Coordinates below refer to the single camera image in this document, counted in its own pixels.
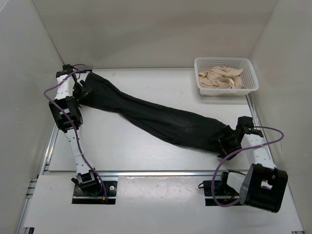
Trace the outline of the black trousers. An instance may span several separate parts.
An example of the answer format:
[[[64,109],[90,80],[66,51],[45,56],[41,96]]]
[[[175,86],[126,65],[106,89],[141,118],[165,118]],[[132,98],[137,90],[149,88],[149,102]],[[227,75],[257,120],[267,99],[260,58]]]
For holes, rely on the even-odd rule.
[[[93,72],[85,82],[93,90],[93,96],[82,105],[118,113],[136,127],[172,145],[221,153],[215,140],[216,133],[226,126],[221,121],[133,97]]]

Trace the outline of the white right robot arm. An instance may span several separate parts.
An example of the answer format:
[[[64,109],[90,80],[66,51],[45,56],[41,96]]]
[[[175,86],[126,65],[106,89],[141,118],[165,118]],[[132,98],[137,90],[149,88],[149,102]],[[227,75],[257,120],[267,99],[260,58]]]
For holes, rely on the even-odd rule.
[[[243,135],[241,148],[227,155],[218,164],[211,181],[211,194],[214,202],[220,207],[231,207],[240,204],[277,213],[283,201],[288,174],[286,171],[277,168],[265,147],[280,142],[285,135],[279,129],[262,126],[262,129],[280,133],[280,138],[265,142],[262,133],[256,132],[257,128],[257,126],[253,129],[248,128],[247,133]],[[237,200],[229,204],[222,204],[215,196],[216,175],[227,159],[241,152],[246,153],[250,168],[245,175],[229,171],[227,172],[227,178],[219,182],[219,190],[223,194],[230,195],[234,191],[238,193]]]

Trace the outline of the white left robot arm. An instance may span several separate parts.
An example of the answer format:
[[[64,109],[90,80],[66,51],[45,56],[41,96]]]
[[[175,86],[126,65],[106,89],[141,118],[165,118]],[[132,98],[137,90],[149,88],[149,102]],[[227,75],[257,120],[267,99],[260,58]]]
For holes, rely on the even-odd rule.
[[[70,145],[76,164],[76,177],[72,181],[81,190],[97,195],[102,190],[102,183],[94,165],[84,155],[80,143],[83,119],[74,92],[80,93],[83,88],[78,83],[77,73],[81,73],[81,70],[71,65],[64,66],[56,73],[57,85],[45,90],[43,95],[49,100],[49,108],[57,128],[64,133]]]

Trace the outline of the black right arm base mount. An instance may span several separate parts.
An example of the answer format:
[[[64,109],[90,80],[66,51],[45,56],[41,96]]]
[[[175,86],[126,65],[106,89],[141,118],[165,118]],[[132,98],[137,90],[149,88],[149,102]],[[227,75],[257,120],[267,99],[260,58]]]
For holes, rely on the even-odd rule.
[[[216,200],[222,205],[230,204],[239,199],[239,192],[227,184],[227,179],[217,176],[214,181],[214,194]],[[198,189],[203,190],[206,206],[218,206],[213,199],[211,192],[212,177],[206,177],[199,185]]]

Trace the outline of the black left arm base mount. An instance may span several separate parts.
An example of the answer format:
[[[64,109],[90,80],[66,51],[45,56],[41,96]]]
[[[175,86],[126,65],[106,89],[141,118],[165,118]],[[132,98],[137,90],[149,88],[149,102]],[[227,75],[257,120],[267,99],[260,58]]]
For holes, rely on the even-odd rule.
[[[101,188],[101,185],[100,188],[95,189],[94,191],[84,192],[76,184],[73,190],[72,204],[115,205],[118,177],[102,176],[101,178],[106,189],[106,199],[103,197],[103,189]]]

